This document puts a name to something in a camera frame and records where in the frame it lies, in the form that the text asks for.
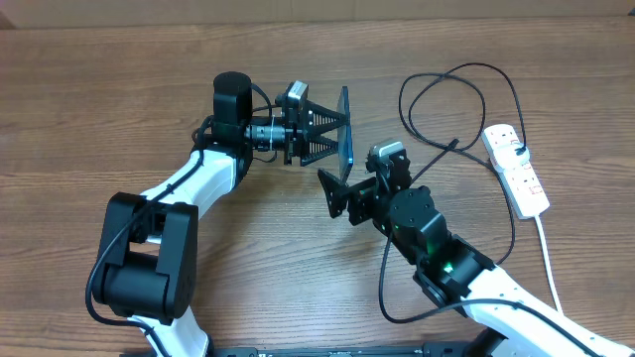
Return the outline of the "Samsung Galaxy smartphone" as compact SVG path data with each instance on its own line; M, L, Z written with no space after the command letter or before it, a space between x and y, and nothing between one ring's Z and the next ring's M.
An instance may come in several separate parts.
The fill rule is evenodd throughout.
M347 86L341 88L337 112L343 115L343 124L337 128L339 178L342 182L346 182L353 167L353 142Z

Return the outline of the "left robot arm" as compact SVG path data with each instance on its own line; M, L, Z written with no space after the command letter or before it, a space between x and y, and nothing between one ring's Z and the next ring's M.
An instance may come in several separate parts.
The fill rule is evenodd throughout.
M140 329L153 356L211 356L210 335L191 309L200 219L245 178L255 152L289 165L339 159L339 179L353 165L349 94L335 109L308 98L299 80L255 107L262 89L238 71L213 81L213 112L193 132L188 161L140 194L118 192L107 203L85 306L97 322Z

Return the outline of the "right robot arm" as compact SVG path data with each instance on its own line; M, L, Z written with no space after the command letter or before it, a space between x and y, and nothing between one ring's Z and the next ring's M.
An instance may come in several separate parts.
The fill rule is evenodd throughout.
M449 231L428 187L414 186L405 152L372 155L373 174L348 185L327 171L317 176L332 217L348 212L384 234L415 268L414 281L436 305L485 326L466 350L492 356L504 345L514 356L631 356L632 348L580 326L523 289L503 268Z

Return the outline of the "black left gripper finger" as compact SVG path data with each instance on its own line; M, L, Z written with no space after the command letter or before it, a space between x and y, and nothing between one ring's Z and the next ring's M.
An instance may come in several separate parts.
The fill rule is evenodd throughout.
M347 124L345 114L327 109L314 102L308 102L310 133L326 133Z
M308 166L316 161L338 153L338 143L324 136L309 138L301 146L301 166Z

